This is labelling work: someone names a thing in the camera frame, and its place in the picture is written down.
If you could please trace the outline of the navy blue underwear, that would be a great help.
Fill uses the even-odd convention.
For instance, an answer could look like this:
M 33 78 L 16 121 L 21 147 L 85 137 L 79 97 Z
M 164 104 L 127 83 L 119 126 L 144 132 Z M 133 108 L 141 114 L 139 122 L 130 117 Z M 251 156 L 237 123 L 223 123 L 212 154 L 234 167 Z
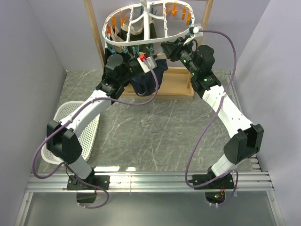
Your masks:
M 168 70 L 166 55 L 164 53 L 159 53 L 155 59 L 157 67 L 153 69 L 157 80 L 158 86 L 160 87 L 163 80 L 163 74 Z M 136 93 L 140 97 L 150 96 L 155 92 L 156 83 L 151 72 L 146 73 L 143 76 L 134 77 L 130 83 Z

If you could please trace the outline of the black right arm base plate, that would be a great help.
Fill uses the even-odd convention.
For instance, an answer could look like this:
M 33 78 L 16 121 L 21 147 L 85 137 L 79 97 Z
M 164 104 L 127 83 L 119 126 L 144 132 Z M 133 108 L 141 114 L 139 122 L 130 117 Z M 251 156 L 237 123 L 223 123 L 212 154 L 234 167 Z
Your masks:
M 213 179 L 209 174 L 194 174 L 192 175 L 192 179 L 189 180 L 189 183 L 193 186 L 198 186 L 200 184 L 206 183 L 210 179 Z M 222 178 L 219 178 L 205 186 L 194 188 L 195 190 L 203 189 L 203 190 L 220 190 L 220 189 L 233 189 L 235 187 L 235 183 L 231 174 L 228 174 Z

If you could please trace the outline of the white oval clip hanger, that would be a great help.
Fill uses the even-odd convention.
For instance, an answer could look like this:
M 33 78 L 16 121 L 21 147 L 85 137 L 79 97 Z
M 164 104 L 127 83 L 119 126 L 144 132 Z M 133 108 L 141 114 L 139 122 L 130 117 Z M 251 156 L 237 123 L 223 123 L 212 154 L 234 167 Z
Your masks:
M 188 28 L 183 32 L 171 36 L 168 34 L 167 8 L 166 8 L 166 6 L 170 4 L 173 5 L 173 11 L 172 11 L 173 15 L 177 13 L 177 9 L 176 9 L 177 5 L 182 5 L 183 9 L 188 11 L 188 19 L 186 23 Z M 161 21 L 163 23 L 164 36 L 158 37 L 158 39 L 160 39 L 159 43 L 165 41 L 172 41 L 184 35 L 188 35 L 189 40 L 193 40 L 193 38 L 191 38 L 189 34 L 189 25 L 195 24 L 195 17 L 191 5 L 181 0 L 158 0 L 158 1 L 151 1 L 151 2 L 142 0 L 140 1 L 139 4 L 132 4 L 129 6 L 119 8 L 118 10 L 112 12 L 105 19 L 103 29 L 102 29 L 102 36 L 104 37 L 105 42 L 110 43 L 114 46 L 124 47 L 124 43 L 126 42 L 126 39 L 123 42 L 115 42 L 106 38 L 106 25 L 109 25 L 110 27 L 115 29 L 115 27 L 117 27 L 116 20 L 115 20 L 116 16 L 117 15 L 121 16 L 123 12 L 127 12 L 127 11 L 129 11 L 129 18 L 121 17 L 120 18 L 121 26 L 126 27 L 130 22 L 134 24 L 138 22 L 144 22 L 145 24 L 144 27 L 146 28 L 146 25 L 149 24 L 150 22 L 154 22 L 154 20 Z

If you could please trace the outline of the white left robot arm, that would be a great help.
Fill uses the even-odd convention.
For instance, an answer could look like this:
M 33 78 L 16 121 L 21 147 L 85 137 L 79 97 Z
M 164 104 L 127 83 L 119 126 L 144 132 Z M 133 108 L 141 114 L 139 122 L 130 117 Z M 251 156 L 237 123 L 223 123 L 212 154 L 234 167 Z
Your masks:
M 132 78 L 148 72 L 153 72 L 153 67 L 144 55 L 134 57 L 128 62 L 125 62 L 121 55 L 110 56 L 103 79 L 91 96 L 69 116 L 48 123 L 45 146 L 75 173 L 82 188 L 92 188 L 95 177 L 93 169 L 82 156 L 80 135 L 100 113 L 109 109 L 113 103 L 119 102 L 125 85 Z

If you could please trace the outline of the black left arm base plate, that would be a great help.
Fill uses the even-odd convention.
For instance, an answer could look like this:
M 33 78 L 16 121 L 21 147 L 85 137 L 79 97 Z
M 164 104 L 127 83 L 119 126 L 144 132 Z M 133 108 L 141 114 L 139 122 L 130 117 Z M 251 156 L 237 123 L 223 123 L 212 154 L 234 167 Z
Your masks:
M 70 175 L 66 189 L 70 191 L 99 190 L 99 188 L 108 190 L 109 184 L 109 175 L 92 176 L 91 178 L 82 181 L 80 181 L 76 176 Z

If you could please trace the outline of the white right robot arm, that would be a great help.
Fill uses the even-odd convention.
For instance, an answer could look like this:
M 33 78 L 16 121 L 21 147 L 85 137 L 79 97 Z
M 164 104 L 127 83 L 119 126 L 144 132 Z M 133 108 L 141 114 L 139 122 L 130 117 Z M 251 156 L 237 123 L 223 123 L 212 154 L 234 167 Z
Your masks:
M 194 91 L 215 112 L 224 124 L 230 140 L 223 148 L 223 156 L 209 168 L 207 182 L 218 188 L 224 182 L 223 175 L 260 150 L 264 129 L 247 119 L 227 95 L 225 88 L 212 71 L 215 62 L 214 50 L 208 45 L 200 45 L 193 50 L 193 42 L 184 38 L 161 44 L 166 57 L 180 61 L 191 73 Z

